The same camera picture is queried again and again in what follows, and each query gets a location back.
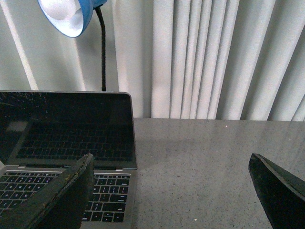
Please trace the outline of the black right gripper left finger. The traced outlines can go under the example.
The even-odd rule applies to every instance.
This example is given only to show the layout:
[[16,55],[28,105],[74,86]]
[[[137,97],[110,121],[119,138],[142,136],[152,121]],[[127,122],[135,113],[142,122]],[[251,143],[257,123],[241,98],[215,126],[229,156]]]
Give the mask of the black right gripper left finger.
[[2,214],[2,229],[78,229],[93,194],[94,157],[73,166],[15,209]]

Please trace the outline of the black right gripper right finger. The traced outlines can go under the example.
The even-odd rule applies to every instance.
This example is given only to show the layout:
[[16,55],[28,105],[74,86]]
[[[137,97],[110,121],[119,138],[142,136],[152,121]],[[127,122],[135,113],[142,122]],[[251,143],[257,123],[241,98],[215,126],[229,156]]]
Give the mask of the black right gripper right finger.
[[305,182],[260,154],[248,170],[261,205],[274,229],[305,227]]

